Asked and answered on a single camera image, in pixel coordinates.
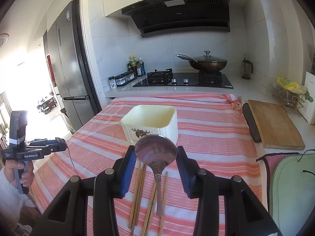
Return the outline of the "person's left hand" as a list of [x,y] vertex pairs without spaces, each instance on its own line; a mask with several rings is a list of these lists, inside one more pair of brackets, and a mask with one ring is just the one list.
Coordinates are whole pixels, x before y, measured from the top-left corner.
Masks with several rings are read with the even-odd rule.
[[[14,179],[14,169],[24,169],[24,164],[19,161],[15,160],[7,160],[4,166],[4,175],[6,179],[14,186],[16,186],[16,181]],[[32,185],[34,181],[34,166],[32,164],[32,161],[29,162],[28,168],[25,172],[22,173],[20,183],[28,188]]]

